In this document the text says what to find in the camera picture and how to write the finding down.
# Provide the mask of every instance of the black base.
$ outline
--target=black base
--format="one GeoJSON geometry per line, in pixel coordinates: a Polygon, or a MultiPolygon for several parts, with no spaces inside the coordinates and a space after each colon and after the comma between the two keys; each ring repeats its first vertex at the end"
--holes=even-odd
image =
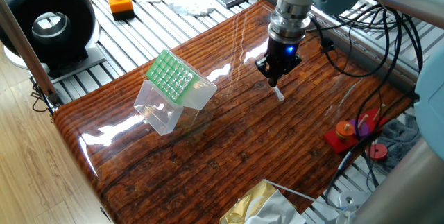
{"type": "Polygon", "coordinates": [[[114,20],[132,19],[133,17],[136,17],[136,15],[134,14],[134,10],[124,11],[124,12],[116,12],[116,13],[113,13],[112,16],[114,17],[114,20]]]}

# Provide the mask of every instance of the blue led light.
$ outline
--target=blue led light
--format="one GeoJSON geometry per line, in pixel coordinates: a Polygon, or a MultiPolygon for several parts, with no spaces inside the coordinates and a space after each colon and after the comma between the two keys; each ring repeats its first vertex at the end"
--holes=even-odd
{"type": "Polygon", "coordinates": [[[294,47],[292,47],[292,46],[287,47],[287,53],[292,53],[293,50],[294,50],[294,47]]]}

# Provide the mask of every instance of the gray cloth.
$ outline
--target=gray cloth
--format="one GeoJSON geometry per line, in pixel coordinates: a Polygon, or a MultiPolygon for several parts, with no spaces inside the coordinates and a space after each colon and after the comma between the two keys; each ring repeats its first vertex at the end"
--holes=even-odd
{"type": "Polygon", "coordinates": [[[420,139],[416,118],[410,114],[405,115],[405,125],[397,119],[389,121],[383,128],[378,144],[384,144],[388,149],[387,159],[379,163],[382,168],[390,172],[409,152],[420,139]]]}

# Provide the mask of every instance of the clear plastic box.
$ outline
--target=clear plastic box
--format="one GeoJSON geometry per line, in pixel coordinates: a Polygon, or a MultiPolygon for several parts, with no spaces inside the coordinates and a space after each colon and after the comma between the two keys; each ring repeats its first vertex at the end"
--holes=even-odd
{"type": "Polygon", "coordinates": [[[202,110],[217,90],[216,85],[171,51],[163,50],[146,77],[174,103],[202,110]]]}
{"type": "Polygon", "coordinates": [[[183,106],[174,103],[150,80],[142,83],[134,108],[159,135],[171,133],[183,112],[183,106]]]}

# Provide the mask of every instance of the white stick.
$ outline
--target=white stick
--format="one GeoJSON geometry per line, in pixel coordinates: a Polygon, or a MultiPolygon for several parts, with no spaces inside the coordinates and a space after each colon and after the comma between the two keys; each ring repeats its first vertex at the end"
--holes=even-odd
{"type": "Polygon", "coordinates": [[[363,118],[362,118],[362,120],[359,122],[359,124],[358,124],[358,129],[360,129],[362,126],[363,126],[363,124],[367,121],[367,118],[368,118],[368,115],[365,115],[363,118]]]}
{"type": "Polygon", "coordinates": [[[321,201],[319,201],[319,200],[317,200],[317,199],[315,199],[315,198],[311,198],[310,196],[306,196],[306,195],[303,194],[303,193],[299,193],[299,192],[297,192],[297,191],[294,191],[294,190],[292,190],[292,189],[286,188],[286,187],[281,186],[281,185],[279,185],[279,184],[276,184],[276,183],[274,183],[274,182],[270,182],[270,181],[267,180],[267,179],[263,179],[263,181],[268,182],[269,184],[272,184],[273,186],[278,187],[278,188],[280,188],[280,189],[287,190],[288,192],[291,192],[291,193],[297,194],[298,196],[302,196],[303,198],[306,198],[306,199],[312,200],[312,201],[317,202],[317,203],[319,203],[319,204],[321,204],[321,205],[324,205],[324,206],[326,206],[326,207],[329,207],[329,208],[333,209],[334,211],[337,211],[338,213],[343,213],[343,212],[344,212],[344,211],[340,210],[340,209],[337,208],[337,207],[330,206],[330,205],[328,205],[327,203],[321,202],[321,201]]]}
{"type": "Polygon", "coordinates": [[[383,110],[386,107],[385,104],[381,104],[381,107],[378,109],[378,111],[376,112],[375,117],[373,117],[373,121],[376,121],[379,119],[379,115],[381,114],[381,110],[383,110]]]}

